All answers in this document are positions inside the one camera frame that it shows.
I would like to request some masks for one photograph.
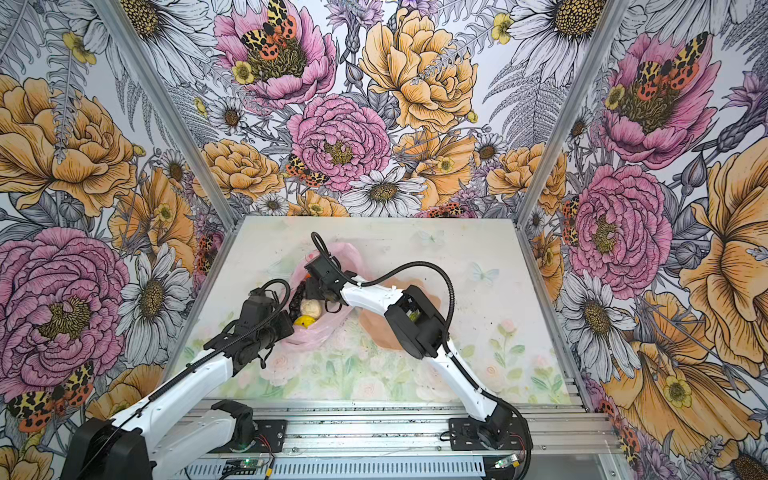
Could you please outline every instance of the table surface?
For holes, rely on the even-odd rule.
[[[327,243],[354,245],[373,276],[412,260],[441,266],[456,292],[451,337],[487,387],[514,403],[569,403],[518,238],[508,220],[248,217],[186,338],[174,372],[183,369],[209,338],[240,313],[251,289],[271,278],[291,276],[314,250],[313,231]],[[440,300],[445,314],[448,293],[437,273],[416,268],[400,273],[398,280],[405,285],[421,283]],[[391,333],[381,331],[381,325],[386,328],[383,319],[371,326],[361,324],[359,318],[359,309],[354,309],[325,343],[309,351],[277,343],[266,369],[252,362],[209,397],[304,405],[317,401],[324,406],[334,400],[398,405],[457,401],[426,362],[402,350],[381,347]]]

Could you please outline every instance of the fern leaf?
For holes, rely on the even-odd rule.
[[[454,22],[458,22],[459,19],[469,20],[477,4],[480,4],[480,9],[482,9],[489,2],[490,0],[438,0],[435,23],[440,25],[441,17],[444,17],[442,20],[443,25],[448,23],[451,17],[454,16]]]
[[[507,77],[484,99],[485,102],[502,91],[510,92],[496,105],[490,119],[510,109],[502,124],[501,133],[514,147],[530,147],[549,139],[568,93],[568,89],[558,87],[553,78],[542,81],[540,68],[527,77],[523,76],[524,69],[524,65],[504,67],[502,71],[508,72]]]
[[[139,100],[141,99],[141,87],[139,84],[134,83],[132,79],[128,80],[128,93],[127,97],[125,98],[125,104],[126,109],[128,113],[128,124],[131,126],[131,130],[135,131],[134,128],[134,113],[136,112],[136,106],[139,103]]]
[[[149,102],[149,98],[147,97],[147,94],[144,93],[144,91],[141,92],[141,113],[142,118],[144,119],[144,129],[147,131],[147,136],[149,137],[149,141],[151,144],[154,143],[154,140],[152,139],[152,111],[154,108],[152,107],[152,104]]]
[[[31,0],[0,0],[0,12],[0,70],[19,77],[21,75],[11,62],[17,64],[21,74],[24,74],[27,70],[25,64],[31,64],[41,55],[40,44],[36,40],[42,43],[45,30]]]

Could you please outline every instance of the purple flower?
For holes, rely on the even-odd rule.
[[[0,246],[0,394],[5,400],[61,385],[93,362],[110,369],[128,268],[109,246],[73,228]]]
[[[670,460],[669,455],[661,451],[661,444],[642,429],[637,429],[635,433],[640,442],[638,477],[659,480],[679,478],[677,466]]]
[[[672,227],[663,212],[656,177],[638,165],[599,167],[579,195],[574,270],[601,278],[619,299],[642,293],[669,256]]]
[[[389,162],[389,137],[374,110],[333,94],[312,100],[287,124],[293,154],[329,177],[326,187],[346,192],[350,181]]]
[[[382,21],[382,0],[328,0],[328,25],[361,25],[366,30]]]
[[[268,8],[257,14],[250,7],[245,16],[232,12],[232,17],[218,15],[214,20],[216,48],[223,52],[219,65],[230,68],[235,82],[244,85],[254,105],[251,110],[283,108],[288,104],[308,101],[326,93],[336,80],[336,46],[331,34],[323,37],[306,7],[301,13],[286,0],[288,15],[296,22],[296,37],[280,47],[277,58],[264,60],[252,53],[240,40],[252,30],[263,30]]]
[[[402,7],[418,10],[422,15],[434,15],[437,13],[437,0],[402,0]]]
[[[706,108],[712,97],[710,88],[720,63],[710,65],[712,35],[698,62],[691,68],[693,77],[680,89],[663,83],[649,98],[638,92],[637,68],[644,61],[664,64],[685,48],[672,45],[672,39],[660,43],[658,38],[640,35],[612,71],[608,80],[611,90],[605,98],[602,116],[593,124],[593,141],[615,151],[628,162],[643,162],[651,170],[666,167],[685,152],[707,129],[717,112]]]

